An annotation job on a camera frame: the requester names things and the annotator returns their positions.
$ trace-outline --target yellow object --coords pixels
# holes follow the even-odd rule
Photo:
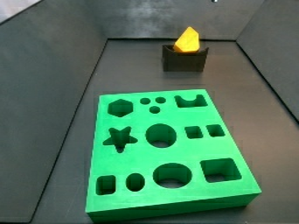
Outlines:
[[[172,49],[178,53],[196,53],[200,50],[200,34],[191,27],[176,40]]]

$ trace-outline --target black base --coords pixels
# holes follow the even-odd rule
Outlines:
[[[174,50],[172,45],[163,45],[163,70],[166,72],[202,72],[210,48],[194,53]]]

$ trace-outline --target green foam block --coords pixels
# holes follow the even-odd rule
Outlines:
[[[86,208],[95,222],[239,207],[260,192],[206,90],[100,96]]]

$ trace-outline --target large circular hole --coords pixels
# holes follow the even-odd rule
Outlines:
[[[150,108],[150,112],[154,113],[154,114],[158,114],[160,112],[160,108],[154,106]]]
[[[154,182],[164,188],[180,188],[191,180],[191,169],[183,164],[163,164],[154,170]]]
[[[132,192],[139,192],[146,186],[146,178],[139,173],[132,173],[126,179],[126,187]]]
[[[140,100],[140,103],[142,104],[148,104],[151,102],[151,100],[148,99],[148,98],[143,98],[142,100]]]
[[[167,148],[172,146],[176,141],[176,133],[174,128],[162,123],[151,126],[146,131],[146,140],[158,148]]]

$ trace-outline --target square hole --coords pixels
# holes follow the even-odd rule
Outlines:
[[[218,124],[207,125],[207,129],[211,137],[224,137],[224,131]]]
[[[98,195],[112,194],[116,191],[116,177],[112,175],[99,177],[96,191]]]
[[[184,130],[186,130],[187,137],[190,139],[202,138],[203,137],[202,129],[200,129],[199,126],[186,127]]]
[[[231,158],[200,161],[204,178],[210,183],[242,178],[239,168]]]

